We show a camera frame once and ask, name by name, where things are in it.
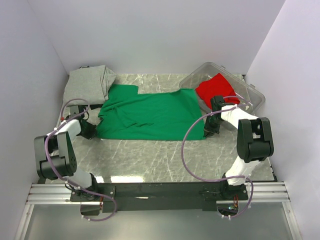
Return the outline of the green t shirt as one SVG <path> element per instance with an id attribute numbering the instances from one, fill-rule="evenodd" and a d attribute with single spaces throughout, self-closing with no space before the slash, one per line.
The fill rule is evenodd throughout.
<path id="1" fill-rule="evenodd" d="M 139 93 L 136 85 L 114 84 L 98 113 L 97 137 L 110 140 L 197 141 L 204 122 L 196 92 Z"/>

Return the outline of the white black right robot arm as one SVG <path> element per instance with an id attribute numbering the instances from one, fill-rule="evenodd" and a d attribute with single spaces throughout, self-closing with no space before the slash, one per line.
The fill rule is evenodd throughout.
<path id="1" fill-rule="evenodd" d="M 223 122 L 237 129 L 237 157 L 231 168 L 223 175 L 219 193 L 230 200 L 241 189 L 252 171 L 267 157 L 274 153 L 274 143 L 270 120 L 252 115 L 236 104 L 212 103 L 212 111 L 217 114 L 208 116 L 204 125 L 204 136 L 210 137 L 220 132 Z"/>

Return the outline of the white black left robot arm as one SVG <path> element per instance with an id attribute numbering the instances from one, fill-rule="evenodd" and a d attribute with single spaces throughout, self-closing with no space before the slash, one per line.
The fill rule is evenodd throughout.
<path id="1" fill-rule="evenodd" d="M 95 176 L 78 167 L 72 141 L 77 137 L 87 140 L 97 135 L 96 126 L 83 119 L 63 120 L 53 132 L 34 139 L 36 172 L 39 179 L 62 180 L 75 189 L 82 189 L 88 201 L 100 195 Z"/>

